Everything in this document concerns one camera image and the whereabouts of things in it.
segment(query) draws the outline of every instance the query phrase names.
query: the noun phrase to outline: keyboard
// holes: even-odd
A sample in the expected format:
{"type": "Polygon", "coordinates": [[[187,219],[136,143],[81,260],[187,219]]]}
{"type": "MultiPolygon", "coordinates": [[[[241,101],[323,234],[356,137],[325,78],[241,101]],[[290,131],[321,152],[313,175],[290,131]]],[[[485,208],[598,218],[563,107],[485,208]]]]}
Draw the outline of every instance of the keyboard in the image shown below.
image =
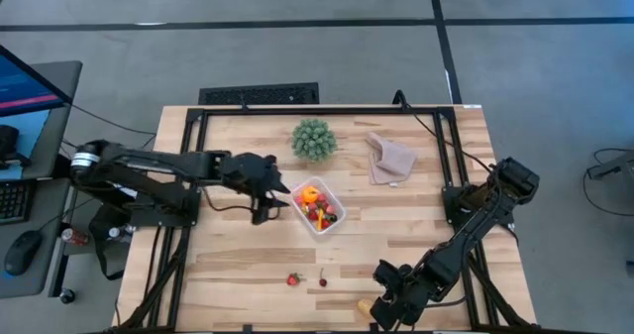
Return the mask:
{"type": "Polygon", "coordinates": [[[0,225],[29,219],[35,186],[34,180],[0,183],[0,225]]]}
{"type": "Polygon", "coordinates": [[[294,83],[200,89],[199,105],[318,104],[319,84],[294,83]]]}

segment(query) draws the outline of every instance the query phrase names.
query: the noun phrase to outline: computer mouse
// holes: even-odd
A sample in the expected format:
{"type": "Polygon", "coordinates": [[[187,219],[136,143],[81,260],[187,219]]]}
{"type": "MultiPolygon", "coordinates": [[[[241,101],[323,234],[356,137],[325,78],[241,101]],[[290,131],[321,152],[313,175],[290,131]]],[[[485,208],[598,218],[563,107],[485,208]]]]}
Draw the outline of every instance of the computer mouse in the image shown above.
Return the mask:
{"type": "Polygon", "coordinates": [[[11,276],[27,271],[42,243],[40,231],[27,231],[18,236],[4,257],[4,270],[11,276]]]}

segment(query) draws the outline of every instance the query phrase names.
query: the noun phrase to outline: computer monitor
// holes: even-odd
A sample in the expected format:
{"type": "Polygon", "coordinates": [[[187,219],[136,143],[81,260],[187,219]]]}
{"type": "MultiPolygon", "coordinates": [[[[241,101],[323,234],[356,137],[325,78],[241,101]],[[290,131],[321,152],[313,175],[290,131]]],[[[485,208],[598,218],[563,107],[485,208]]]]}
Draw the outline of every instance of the computer monitor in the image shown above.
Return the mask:
{"type": "Polygon", "coordinates": [[[0,46],[0,116],[49,110],[70,97],[0,46]]]}

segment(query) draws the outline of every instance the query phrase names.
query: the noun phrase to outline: wooden tabletop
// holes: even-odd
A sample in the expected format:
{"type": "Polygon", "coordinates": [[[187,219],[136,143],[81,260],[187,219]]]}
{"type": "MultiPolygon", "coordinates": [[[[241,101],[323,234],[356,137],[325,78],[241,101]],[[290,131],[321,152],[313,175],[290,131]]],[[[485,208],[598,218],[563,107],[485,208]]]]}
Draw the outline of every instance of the wooden tabletop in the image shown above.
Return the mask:
{"type": "MultiPolygon", "coordinates": [[[[163,109],[156,151],[179,152],[186,111],[181,106],[163,109]]],[[[457,106],[456,114],[464,150],[486,164],[495,163],[482,110],[457,106]]],[[[339,145],[323,164],[293,156],[291,133],[303,118],[213,116],[205,149],[276,155],[282,181],[289,188],[320,176],[346,207],[348,218],[332,234],[314,238],[292,207],[282,209],[276,221],[253,226],[245,210],[217,213],[201,202],[199,221],[191,233],[177,330],[241,330],[243,324],[253,324],[255,330],[367,330],[369,321],[356,311],[356,303],[382,294],[381,286],[371,279],[378,260],[414,265],[428,249],[452,236],[441,202],[444,181],[438,145],[412,116],[320,116],[339,145]],[[370,146],[365,141],[370,131],[416,152],[412,174],[398,187],[370,185],[370,146]],[[327,287],[318,283],[322,269],[327,287]],[[290,273],[305,280],[289,287],[285,280],[290,273]]],[[[431,116],[420,118],[433,127],[431,116]]],[[[450,140],[447,124],[444,130],[450,140]]],[[[195,140],[197,126],[193,135],[195,140]]],[[[448,153],[454,165],[453,151],[448,153]]],[[[473,183],[485,180],[483,169],[469,159],[466,163],[473,183]]],[[[454,179],[459,179],[455,168],[454,179]]],[[[217,207],[248,205],[244,195],[219,187],[209,191],[217,207]]],[[[154,234],[155,229],[148,228],[134,236],[119,294],[124,319],[143,298],[154,234]]],[[[483,244],[491,279],[516,311],[534,322],[514,239],[496,228],[483,244]]],[[[476,281],[475,292],[481,321],[486,322],[476,281]]],[[[170,284],[165,293],[159,324],[166,321],[170,284]]],[[[458,283],[445,300],[459,299],[463,293],[458,283]]],[[[427,309],[416,326],[420,330],[469,327],[464,304],[427,309]]]]}

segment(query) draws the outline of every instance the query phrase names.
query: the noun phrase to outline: small bottle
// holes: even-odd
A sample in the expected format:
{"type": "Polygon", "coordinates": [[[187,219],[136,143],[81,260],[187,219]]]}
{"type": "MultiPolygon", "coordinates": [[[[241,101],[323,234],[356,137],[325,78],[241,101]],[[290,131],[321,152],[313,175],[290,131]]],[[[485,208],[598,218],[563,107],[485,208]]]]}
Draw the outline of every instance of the small bottle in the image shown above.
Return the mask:
{"type": "Polygon", "coordinates": [[[126,224],[125,229],[128,234],[134,234],[137,231],[137,227],[130,224],[126,224]]]}
{"type": "Polygon", "coordinates": [[[123,230],[121,228],[111,228],[108,231],[108,241],[130,244],[132,242],[132,235],[126,231],[125,227],[123,228],[123,230]]]}

